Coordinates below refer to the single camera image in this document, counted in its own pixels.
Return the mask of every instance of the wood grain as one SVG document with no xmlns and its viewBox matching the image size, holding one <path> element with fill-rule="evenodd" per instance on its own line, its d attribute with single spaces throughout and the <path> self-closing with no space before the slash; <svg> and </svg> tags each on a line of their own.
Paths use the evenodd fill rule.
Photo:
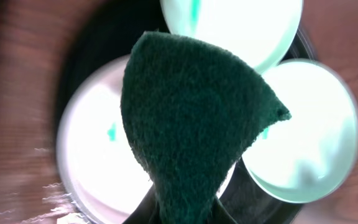
<svg viewBox="0 0 358 224">
<path fill-rule="evenodd" d="M 0 1 L 0 223 L 56 207 L 42 199 L 45 186 L 59 182 L 52 153 L 59 71 L 75 35 L 103 2 Z M 321 61 L 343 77 L 358 103 L 358 1 L 305 0 L 302 23 Z M 358 224 L 358 162 L 339 190 L 308 204 L 294 221 L 310 223 Z"/>
</svg>

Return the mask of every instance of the green mark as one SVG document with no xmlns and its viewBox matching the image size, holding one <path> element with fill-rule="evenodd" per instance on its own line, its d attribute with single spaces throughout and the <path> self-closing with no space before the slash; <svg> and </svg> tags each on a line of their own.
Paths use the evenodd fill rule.
<svg viewBox="0 0 358 224">
<path fill-rule="evenodd" d="M 111 128 L 109 129 L 109 131 L 107 131 L 107 135 L 110 138 L 110 141 L 115 141 L 116 140 L 116 124 L 113 123 Z"/>
<path fill-rule="evenodd" d="M 197 26 L 197 22 L 198 22 L 198 15 L 200 12 L 200 1 L 201 0 L 192 0 L 191 2 L 191 31 L 192 34 L 194 34 L 196 32 L 196 26 Z"/>
<path fill-rule="evenodd" d="M 264 132 L 262 133 L 262 139 L 267 139 L 267 133 L 269 132 L 269 128 L 265 128 Z"/>
</svg>

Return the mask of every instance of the dark green felt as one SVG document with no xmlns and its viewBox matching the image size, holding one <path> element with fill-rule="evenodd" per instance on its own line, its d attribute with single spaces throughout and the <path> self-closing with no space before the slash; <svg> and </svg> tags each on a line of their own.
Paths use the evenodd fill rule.
<svg viewBox="0 0 358 224">
<path fill-rule="evenodd" d="M 121 114 L 154 181 L 164 224 L 202 224 L 227 171 L 264 128 L 290 118 L 260 75 L 205 42 L 146 32 L 132 49 Z"/>
</svg>

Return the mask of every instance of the round black tray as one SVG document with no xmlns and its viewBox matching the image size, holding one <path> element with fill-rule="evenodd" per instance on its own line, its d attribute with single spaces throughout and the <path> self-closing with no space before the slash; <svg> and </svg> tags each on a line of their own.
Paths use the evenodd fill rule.
<svg viewBox="0 0 358 224">
<path fill-rule="evenodd" d="M 63 66 L 56 104 L 56 133 L 63 110 L 79 85 L 106 63 L 130 54 L 132 46 L 146 30 L 168 32 L 159 0 L 111 1 L 96 11 L 73 44 Z M 283 60 L 290 58 L 316 60 L 301 28 Z M 287 224 L 301 208 L 299 204 L 281 202 L 267 195 L 252 181 L 242 160 L 236 164 L 221 202 L 238 224 Z"/>
</svg>

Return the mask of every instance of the white bowl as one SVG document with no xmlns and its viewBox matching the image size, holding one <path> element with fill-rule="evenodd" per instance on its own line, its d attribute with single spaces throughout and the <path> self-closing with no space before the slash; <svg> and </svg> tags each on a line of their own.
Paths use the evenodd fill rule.
<svg viewBox="0 0 358 224">
<path fill-rule="evenodd" d="M 343 80 L 310 60 L 290 60 L 262 77 L 292 119 L 264 131 L 242 158 L 254 181 L 291 203 L 321 199 L 337 189 L 358 155 L 358 107 Z"/>
<path fill-rule="evenodd" d="M 99 223 L 122 223 L 152 186 L 128 145 L 120 110 L 129 56 L 103 66 L 77 89 L 57 139 L 62 181 L 80 209 Z M 234 166 L 219 189 L 220 197 Z"/>
<path fill-rule="evenodd" d="M 262 73 L 284 57 L 298 29 L 303 0 L 160 0 L 172 34 L 237 55 Z"/>
</svg>

